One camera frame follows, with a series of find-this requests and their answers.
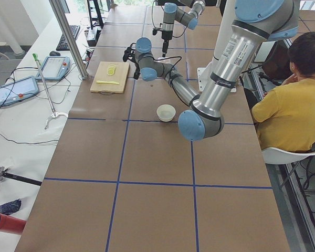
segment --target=person's hand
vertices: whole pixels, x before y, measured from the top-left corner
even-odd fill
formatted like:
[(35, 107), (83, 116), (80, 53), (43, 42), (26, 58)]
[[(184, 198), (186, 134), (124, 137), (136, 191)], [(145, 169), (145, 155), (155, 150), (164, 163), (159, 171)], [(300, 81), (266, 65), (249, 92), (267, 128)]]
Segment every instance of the person's hand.
[(283, 85), (287, 85), (287, 84), (290, 84), (292, 82), (297, 82), (297, 81), (298, 81), (298, 77), (297, 77), (297, 75), (295, 73), (293, 73), (286, 80), (284, 80), (281, 85), (283, 86)]

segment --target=person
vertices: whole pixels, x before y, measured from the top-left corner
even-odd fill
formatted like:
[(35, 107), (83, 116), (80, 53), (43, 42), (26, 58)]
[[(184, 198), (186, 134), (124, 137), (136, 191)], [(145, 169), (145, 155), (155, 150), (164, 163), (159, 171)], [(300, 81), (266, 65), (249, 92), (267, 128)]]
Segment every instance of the person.
[(308, 152), (315, 143), (315, 31), (288, 49), (293, 73), (251, 108), (261, 149)]

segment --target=yellow t-shirt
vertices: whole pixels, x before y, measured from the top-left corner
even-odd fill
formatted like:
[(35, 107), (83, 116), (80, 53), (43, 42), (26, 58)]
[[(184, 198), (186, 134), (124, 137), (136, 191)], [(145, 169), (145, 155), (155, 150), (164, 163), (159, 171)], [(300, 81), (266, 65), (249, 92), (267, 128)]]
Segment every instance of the yellow t-shirt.
[(252, 108), (261, 149), (310, 150), (315, 143), (315, 80), (276, 87)]

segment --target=table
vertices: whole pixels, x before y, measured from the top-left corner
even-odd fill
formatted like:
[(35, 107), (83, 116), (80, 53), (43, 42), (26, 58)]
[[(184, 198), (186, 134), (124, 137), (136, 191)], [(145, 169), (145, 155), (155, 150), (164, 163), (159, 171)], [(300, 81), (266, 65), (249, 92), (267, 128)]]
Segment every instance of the table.
[[(99, 62), (121, 61), (139, 37), (162, 53), (150, 17), (146, 6), (110, 11), (15, 251), (289, 251), (241, 87), (222, 107), (222, 133), (198, 142), (178, 131), (187, 107), (173, 90), (134, 80), (133, 65), (124, 94), (89, 91)], [(195, 87), (220, 22), (208, 8), (170, 42), (168, 56), (182, 56), (177, 67)], [(176, 108), (172, 122), (157, 118), (164, 103)]]
[[(74, 14), (68, 15), (67, 18), (70, 24), (77, 25), (82, 20), (81, 15)], [(87, 42), (83, 34), (84, 28), (82, 27), (81, 30), (82, 32), (77, 38), (77, 45), (83, 55), (85, 52), (84, 44), (87, 45)], [(58, 22), (53, 18), (18, 67), (36, 67), (32, 53), (37, 53), (40, 61), (42, 61), (49, 55), (50, 51), (56, 49), (61, 34)], [(70, 51), (62, 51), (61, 55), (70, 57), (71, 62), (74, 62)], [(78, 69), (72, 67), (71, 70), (66, 77), (67, 80), (64, 79), (55, 86), (53, 86), (55, 82), (48, 82), (49, 93), (53, 102), (60, 102), (64, 98), (66, 90), (68, 88), (70, 90), (61, 104), (54, 104), (58, 112), (69, 112), (81, 83)], [(15, 71), (15, 78), (22, 79), (35, 74), (35, 70), (17, 70)], [(40, 91), (44, 89), (41, 82), (38, 83), (38, 86)], [(1, 108), (0, 133), (18, 142), (33, 143), (58, 140), (67, 119), (59, 117), (56, 120), (51, 120), (49, 128), (44, 130), (46, 119), (51, 115), (51, 109), (48, 100), (40, 99), (46, 98), (45, 92), (41, 92), (38, 96), (39, 98), (33, 97)], [(10, 167), (9, 173), (42, 181), (56, 145), (57, 141), (38, 145), (16, 144), (8, 142), (0, 136), (0, 166)], [(12, 216), (27, 219), (38, 190), (39, 186), (6, 178), (0, 184), (0, 205), (20, 198), (22, 207)], [(0, 232), (0, 251), (14, 251), (19, 239), (19, 235)]]

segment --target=white desk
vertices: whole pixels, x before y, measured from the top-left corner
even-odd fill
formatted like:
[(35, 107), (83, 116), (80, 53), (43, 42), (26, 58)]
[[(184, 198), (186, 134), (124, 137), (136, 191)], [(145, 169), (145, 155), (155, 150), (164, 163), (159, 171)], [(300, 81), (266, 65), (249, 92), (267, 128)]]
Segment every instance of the white desk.
[[(79, 25), (81, 20), (82, 16), (68, 16), (69, 24)], [(87, 45), (83, 31), (84, 27), (81, 27), (79, 37), (76, 40), (81, 55), (86, 50), (84, 45)], [(56, 50), (61, 35), (58, 22), (56, 18), (53, 18), (18, 67), (36, 67), (32, 54), (37, 53), (38, 58), (42, 61), (49, 55), (50, 51)], [(60, 53), (62, 56), (70, 57), (71, 63), (74, 63), (70, 51), (61, 51)], [(15, 79), (35, 74), (35, 70), (17, 70), (15, 71)], [(71, 73), (66, 78), (71, 82), (70, 92), (67, 93), (63, 103), (54, 104), (54, 106), (56, 111), (68, 113), (81, 83), (77, 67), (72, 68)], [(53, 102), (60, 102), (63, 99), (69, 86), (67, 80), (64, 79), (56, 86), (49, 88)], [(48, 86), (50, 87), (54, 83), (49, 82)], [(39, 88), (44, 90), (41, 82), (39, 82)], [(38, 96), (45, 98), (46, 93), (41, 92)], [(49, 123), (49, 128), (45, 130), (45, 122), (50, 115), (51, 108), (48, 100), (36, 97), (1, 108), (0, 133), (17, 142), (42, 142), (59, 139), (67, 119), (65, 117), (53, 119)], [(8, 142), (0, 136), (0, 166), (10, 167), (9, 173), (42, 181), (56, 144), (57, 142), (37, 145), (16, 144)], [(27, 219), (38, 190), (39, 186), (5, 178), (0, 183), (0, 205), (20, 198), (22, 200), (21, 209), (12, 216)], [(19, 235), (0, 232), (0, 252), (14, 251), (19, 239)]]

